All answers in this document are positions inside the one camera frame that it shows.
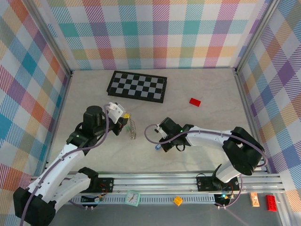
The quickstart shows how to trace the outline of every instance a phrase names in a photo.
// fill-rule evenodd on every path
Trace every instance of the colorful plaid backdrop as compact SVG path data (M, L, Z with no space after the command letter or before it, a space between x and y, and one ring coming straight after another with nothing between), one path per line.
M71 68L91 70L232 67L270 0L34 1Z
M0 0L0 225L13 192L40 173L67 76L21 0Z
M301 224L301 0L282 0L242 72L272 171Z

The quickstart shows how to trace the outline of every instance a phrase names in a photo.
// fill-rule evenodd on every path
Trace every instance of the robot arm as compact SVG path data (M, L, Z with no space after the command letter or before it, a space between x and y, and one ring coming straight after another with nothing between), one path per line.
M87 155L90 151L89 147L96 145L105 134L107 123L109 131L113 131L116 135L119 135L127 124L128 119L122 117L125 109L121 105L110 103L108 108L109 121L106 121L101 107L88 107L84 113L83 122L69 136L67 144L52 164L26 189L19 187L14 192L14 206L18 217L21 218L27 201L34 194L29 203L25 221L34 226L48 225L56 211L73 196L95 186L98 173L89 168L80 169L69 181L63 183L62 181L73 166ZM85 150L74 152L78 148L85 148Z
M204 145L204 143L222 149L229 160L225 164L220 165L213 176L223 183L228 183L232 178L240 174L252 175L262 158L262 155L257 150L241 142L241 140L251 143L264 152L263 147L241 127L235 127L233 130L227 131L202 129L188 124L181 127L170 118L166 118L157 126L155 131L162 135L159 142L168 141L180 133L185 133L171 142L161 144L165 152L169 151L173 146L176 146L179 151L183 151L186 146L198 146Z

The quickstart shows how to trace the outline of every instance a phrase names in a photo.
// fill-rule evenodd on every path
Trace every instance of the black and white checkerboard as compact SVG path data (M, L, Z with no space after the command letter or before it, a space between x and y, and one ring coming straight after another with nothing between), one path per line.
M167 77L114 71L109 96L163 103Z

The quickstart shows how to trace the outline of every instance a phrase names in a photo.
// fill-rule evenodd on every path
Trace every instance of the clock face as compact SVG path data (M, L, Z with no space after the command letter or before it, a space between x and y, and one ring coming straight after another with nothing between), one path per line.
M140 194L138 192L128 191L126 196L126 204L132 206L138 206L140 200Z

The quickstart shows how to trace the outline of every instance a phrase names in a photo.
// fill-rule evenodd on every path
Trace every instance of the red block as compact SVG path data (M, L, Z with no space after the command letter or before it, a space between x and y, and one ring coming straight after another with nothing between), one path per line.
M277 211L277 205L276 205L275 196L273 196L273 195L266 195L265 197L267 199L267 208L268 208L268 211L276 212Z
M201 104L201 102L199 100L194 99L194 98L191 98L189 103L192 104L192 105L195 105L197 107L199 107L200 104Z

